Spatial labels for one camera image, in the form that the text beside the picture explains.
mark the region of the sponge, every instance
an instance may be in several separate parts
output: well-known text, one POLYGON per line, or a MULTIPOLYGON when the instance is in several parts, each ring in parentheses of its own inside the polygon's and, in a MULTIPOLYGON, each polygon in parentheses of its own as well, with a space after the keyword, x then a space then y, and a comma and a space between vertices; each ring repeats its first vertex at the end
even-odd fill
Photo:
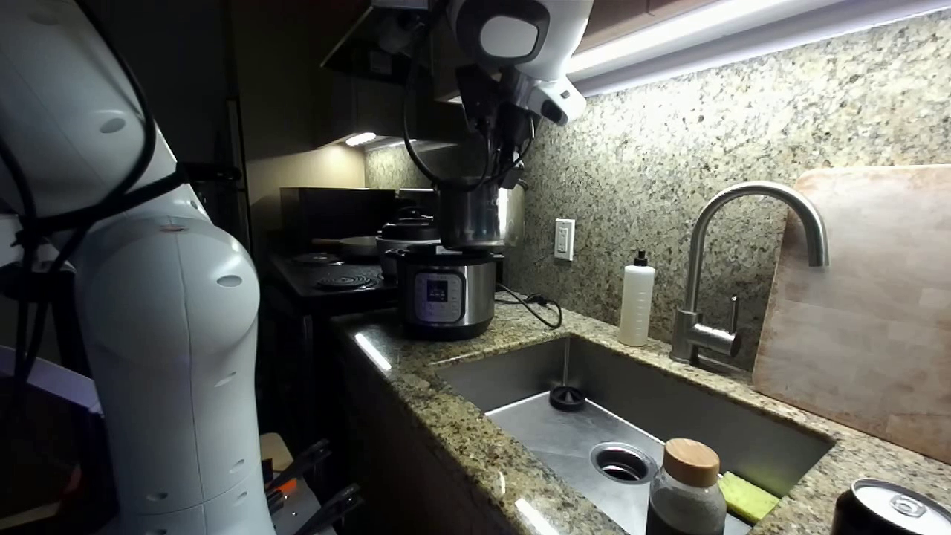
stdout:
POLYGON ((754 489, 753 483, 747 483, 733 474, 724 474, 720 480, 720 490, 724 496, 729 513, 748 522, 748 525, 764 522, 779 504, 772 493, 754 489))

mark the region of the granite backsplash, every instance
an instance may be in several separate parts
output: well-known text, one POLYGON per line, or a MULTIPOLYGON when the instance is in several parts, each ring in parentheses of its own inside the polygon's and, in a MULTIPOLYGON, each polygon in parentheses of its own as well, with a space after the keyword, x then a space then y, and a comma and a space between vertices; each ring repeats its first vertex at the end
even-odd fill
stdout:
MULTIPOLYGON (((951 15, 589 100, 544 125, 527 158, 527 202, 504 276, 602 322, 619 318, 622 266, 657 266, 650 333, 669 339, 683 297, 689 226, 738 183, 796 183, 821 166, 951 162, 951 15), (577 218, 577 263, 552 263, 552 221, 577 218)), ((402 150, 369 153, 369 186, 421 186, 402 150)), ((781 207, 738 199, 711 226, 701 284, 708 324, 739 297, 753 366, 766 311, 781 207)))

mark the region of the cutting board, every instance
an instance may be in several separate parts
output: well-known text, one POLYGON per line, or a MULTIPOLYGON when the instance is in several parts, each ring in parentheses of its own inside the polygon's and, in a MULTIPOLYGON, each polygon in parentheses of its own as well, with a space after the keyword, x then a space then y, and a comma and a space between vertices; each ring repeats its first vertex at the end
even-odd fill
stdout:
POLYGON ((788 223, 753 385, 951 465, 951 166, 816 171, 794 186, 830 226, 806 266, 788 223))

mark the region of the sink drain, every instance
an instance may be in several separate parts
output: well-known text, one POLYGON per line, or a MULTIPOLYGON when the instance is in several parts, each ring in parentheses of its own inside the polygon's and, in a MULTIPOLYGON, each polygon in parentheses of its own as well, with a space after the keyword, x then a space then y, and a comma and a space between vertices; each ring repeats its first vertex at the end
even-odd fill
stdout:
POLYGON ((654 476, 650 462, 640 458, 631 450, 619 450, 619 446, 596 450, 594 465, 599 467, 599 474, 607 474, 623 484, 643 484, 643 483, 650 483, 650 476, 654 476))

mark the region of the granite countertop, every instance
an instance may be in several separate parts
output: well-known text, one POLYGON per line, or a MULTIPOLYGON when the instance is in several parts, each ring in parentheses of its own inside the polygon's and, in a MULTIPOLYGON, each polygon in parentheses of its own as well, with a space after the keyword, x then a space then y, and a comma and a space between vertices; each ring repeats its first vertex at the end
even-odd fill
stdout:
POLYGON ((675 363, 654 349, 628 349, 616 342, 616 328, 564 314, 559 331, 546 331, 530 314, 495 308, 491 331, 464 342, 411 342, 397 336, 393 317, 339 317, 339 333, 354 346, 403 401, 403 412, 430 434, 437 452, 446 452, 461 480, 473 484, 473 496, 498 516, 515 532, 623 532, 602 517, 589 499, 552 480, 519 443, 488 424, 475 404, 448 392, 437 379, 437 366, 448 361, 475 361, 519 346, 559 339, 568 333, 599 342, 631 361, 657 366, 669 374, 705 385, 738 401, 806 425, 834 441, 806 480, 754 526, 754 535, 825 535, 842 490, 860 480, 886 480, 907 484, 934 504, 951 508, 951 467, 922 458, 909 450, 883 443, 861 432, 812 418, 776 398, 754 392, 721 374, 675 363))

